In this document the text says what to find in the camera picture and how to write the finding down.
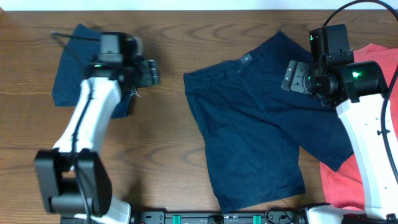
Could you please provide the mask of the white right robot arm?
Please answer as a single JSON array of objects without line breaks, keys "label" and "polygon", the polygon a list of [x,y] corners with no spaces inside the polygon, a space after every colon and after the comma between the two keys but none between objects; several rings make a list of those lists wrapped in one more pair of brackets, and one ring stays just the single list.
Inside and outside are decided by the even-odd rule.
[{"label": "white right robot arm", "polygon": [[282,88],[323,96],[336,109],[364,189],[364,210],[308,205],[296,216],[296,223],[397,223],[397,138],[380,66],[373,61],[343,60],[319,75],[306,63],[291,60]]}]

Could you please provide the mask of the navy blue shorts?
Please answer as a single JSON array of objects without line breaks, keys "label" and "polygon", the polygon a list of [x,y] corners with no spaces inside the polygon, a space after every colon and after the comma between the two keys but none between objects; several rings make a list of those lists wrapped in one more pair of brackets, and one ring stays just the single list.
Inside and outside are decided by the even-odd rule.
[{"label": "navy blue shorts", "polygon": [[333,171],[353,154],[333,108],[282,89],[292,60],[311,55],[278,32],[237,60],[183,76],[222,212],[303,194],[300,149]]}]

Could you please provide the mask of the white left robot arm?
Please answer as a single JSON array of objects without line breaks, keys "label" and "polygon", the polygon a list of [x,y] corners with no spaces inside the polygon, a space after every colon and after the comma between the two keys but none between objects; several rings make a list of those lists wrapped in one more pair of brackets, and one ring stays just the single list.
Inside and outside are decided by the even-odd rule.
[{"label": "white left robot arm", "polygon": [[100,159],[104,136],[123,87],[159,84],[154,60],[91,62],[83,72],[78,103],[51,150],[34,159],[44,208],[68,223],[133,223],[132,207],[113,196]]}]

